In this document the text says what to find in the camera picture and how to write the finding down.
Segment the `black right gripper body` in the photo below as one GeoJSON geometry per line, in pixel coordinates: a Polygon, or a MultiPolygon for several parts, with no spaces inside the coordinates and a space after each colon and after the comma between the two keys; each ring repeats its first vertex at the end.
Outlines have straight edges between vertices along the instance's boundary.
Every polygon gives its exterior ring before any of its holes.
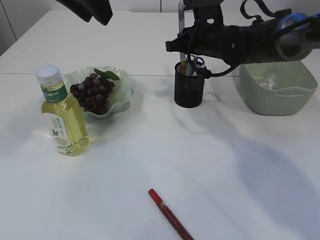
{"type": "Polygon", "coordinates": [[[197,28],[191,53],[223,60],[234,65],[248,51],[248,35],[240,26],[206,24],[197,28]]]}

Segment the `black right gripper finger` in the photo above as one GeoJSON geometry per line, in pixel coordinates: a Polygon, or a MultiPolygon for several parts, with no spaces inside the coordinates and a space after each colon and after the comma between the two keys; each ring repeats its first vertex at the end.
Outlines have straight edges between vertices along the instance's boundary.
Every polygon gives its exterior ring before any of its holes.
{"type": "Polygon", "coordinates": [[[186,27],[182,30],[182,32],[177,34],[177,39],[178,40],[190,40],[193,32],[194,32],[194,26],[186,27]]]}
{"type": "Polygon", "coordinates": [[[183,38],[183,37],[178,37],[174,40],[170,40],[170,41],[166,41],[165,42],[165,48],[166,51],[169,53],[172,52],[178,52],[178,53],[190,53],[193,54],[194,51],[191,48],[189,50],[189,43],[190,43],[191,38],[187,37],[187,38],[183,38]]]}

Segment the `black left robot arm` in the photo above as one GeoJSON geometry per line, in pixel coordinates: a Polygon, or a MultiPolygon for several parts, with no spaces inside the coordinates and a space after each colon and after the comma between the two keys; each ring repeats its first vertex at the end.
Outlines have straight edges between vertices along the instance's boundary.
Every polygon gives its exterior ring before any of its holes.
{"type": "Polygon", "coordinates": [[[95,18],[106,26],[113,16],[109,0],[57,0],[85,22],[95,18]]]}

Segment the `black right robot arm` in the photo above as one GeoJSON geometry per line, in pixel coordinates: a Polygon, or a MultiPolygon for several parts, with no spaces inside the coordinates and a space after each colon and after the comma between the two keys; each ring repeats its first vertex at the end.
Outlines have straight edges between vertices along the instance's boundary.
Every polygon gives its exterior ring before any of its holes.
{"type": "Polygon", "coordinates": [[[179,8],[193,12],[194,24],[165,43],[167,52],[207,56],[235,66],[300,61],[319,49],[319,14],[307,16],[290,8],[271,12],[263,1],[256,3],[270,19],[247,14],[242,4],[241,14],[252,24],[238,26],[224,24],[220,0],[183,0],[179,8]]]}

